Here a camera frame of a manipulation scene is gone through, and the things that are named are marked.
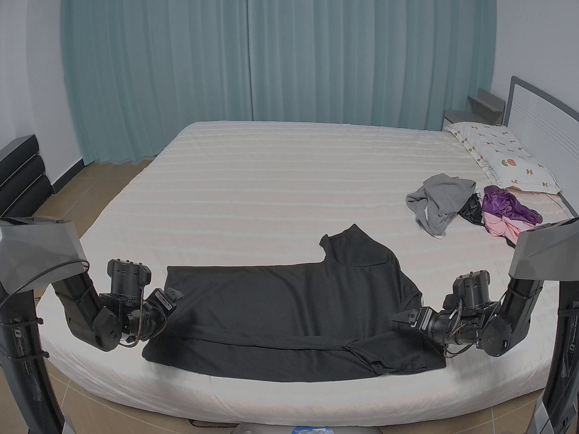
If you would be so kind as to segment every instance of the blue sticker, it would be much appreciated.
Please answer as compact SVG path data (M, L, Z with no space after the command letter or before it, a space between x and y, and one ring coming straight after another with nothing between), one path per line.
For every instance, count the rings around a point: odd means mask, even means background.
M334 434L329 426L296 426L292 434Z

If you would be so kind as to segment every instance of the black baseboard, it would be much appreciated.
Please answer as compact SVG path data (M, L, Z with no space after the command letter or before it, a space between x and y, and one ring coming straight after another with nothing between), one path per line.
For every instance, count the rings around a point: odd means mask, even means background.
M58 180L54 182L54 184L52 185L52 193L56 194L60 192L64 187L64 185L69 183L72 180L72 178L83 169L84 169L84 161L80 159L75 165L73 165L70 169L64 172L62 177L60 177Z

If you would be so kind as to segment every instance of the black t-shirt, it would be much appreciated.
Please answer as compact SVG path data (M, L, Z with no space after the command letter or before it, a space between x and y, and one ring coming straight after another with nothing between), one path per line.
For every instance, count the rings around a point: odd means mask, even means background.
M320 263L168 267L185 298L143 357L264 381L338 381L445 367L442 348L391 322L422 293L357 225L320 241Z

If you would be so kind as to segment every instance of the pile of clothes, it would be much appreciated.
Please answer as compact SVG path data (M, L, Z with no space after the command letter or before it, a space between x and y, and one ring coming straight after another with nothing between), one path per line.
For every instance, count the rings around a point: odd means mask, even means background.
M493 236L504 237L511 247L517 244L520 232L543 222L537 211L523 206L509 191L489 185L476 193L475 188L473 180L433 175L407 195L406 204L416 214L416 222L438 239L456 215L484 226Z

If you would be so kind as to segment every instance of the floor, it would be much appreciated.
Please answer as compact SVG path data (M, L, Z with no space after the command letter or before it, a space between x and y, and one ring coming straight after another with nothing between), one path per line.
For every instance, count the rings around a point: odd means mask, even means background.
M150 161L137 164L99 164L85 167L58 194L51 196L37 215L74 222L79 236L94 223L106 205ZM43 291L36 291L40 298ZM85 391L46 362L54 393L70 416L76 434L228 434L231 428L192 426L188 420L133 409L106 401ZM524 433L539 392L523 395L492 408L446 420L386 426L384 434L501 434ZM27 429L0 372L0 429L6 434L25 434Z

